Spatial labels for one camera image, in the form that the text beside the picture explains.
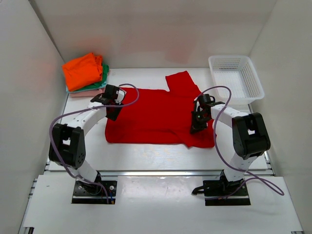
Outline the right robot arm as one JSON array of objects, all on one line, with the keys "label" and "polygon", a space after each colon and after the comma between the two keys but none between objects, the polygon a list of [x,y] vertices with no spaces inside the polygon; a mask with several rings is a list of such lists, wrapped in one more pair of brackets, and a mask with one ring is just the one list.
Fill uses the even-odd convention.
[{"label": "right robot arm", "polygon": [[208,128],[208,122],[221,122],[232,129],[234,155],[223,170],[218,188],[224,195],[230,195],[248,171],[250,165],[264,154],[271,142],[260,113],[248,114],[216,102],[213,96],[204,94],[194,101],[190,133],[195,134]]}]

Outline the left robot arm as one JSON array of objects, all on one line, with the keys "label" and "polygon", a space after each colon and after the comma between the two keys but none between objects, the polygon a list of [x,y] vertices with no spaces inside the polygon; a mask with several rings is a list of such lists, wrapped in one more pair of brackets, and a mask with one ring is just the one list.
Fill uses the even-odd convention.
[{"label": "left robot arm", "polygon": [[52,128],[52,137],[57,149],[49,149],[49,159],[59,166],[67,168],[78,180],[85,183],[91,194],[97,194],[102,188],[98,171],[86,161],[85,136],[103,118],[116,120],[121,111],[126,92],[113,85],[107,85],[104,92],[90,100],[86,112],[79,113],[65,124],[56,124]]}]

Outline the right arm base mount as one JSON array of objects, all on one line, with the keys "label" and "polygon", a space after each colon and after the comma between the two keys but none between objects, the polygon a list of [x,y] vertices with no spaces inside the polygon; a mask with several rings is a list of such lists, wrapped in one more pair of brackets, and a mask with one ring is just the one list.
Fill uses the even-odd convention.
[{"label": "right arm base mount", "polygon": [[228,182],[224,175],[219,180],[203,180],[192,195],[204,195],[205,206],[249,206],[250,197],[245,180]]}]

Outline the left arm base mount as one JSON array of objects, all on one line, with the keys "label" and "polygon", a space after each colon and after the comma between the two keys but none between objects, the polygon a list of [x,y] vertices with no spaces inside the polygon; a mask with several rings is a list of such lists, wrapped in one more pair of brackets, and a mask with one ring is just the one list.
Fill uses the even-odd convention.
[{"label": "left arm base mount", "polygon": [[117,180],[102,179],[101,186],[75,181],[72,204],[114,205],[116,203]]}]

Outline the red t shirt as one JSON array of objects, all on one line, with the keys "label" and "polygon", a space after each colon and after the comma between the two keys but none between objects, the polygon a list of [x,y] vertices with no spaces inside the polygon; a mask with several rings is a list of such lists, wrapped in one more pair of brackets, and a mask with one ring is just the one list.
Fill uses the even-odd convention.
[{"label": "red t shirt", "polygon": [[168,91],[127,88],[120,114],[107,120],[109,143],[184,144],[188,148],[214,147],[213,121],[191,134],[193,100],[200,94],[187,71],[166,76]]}]

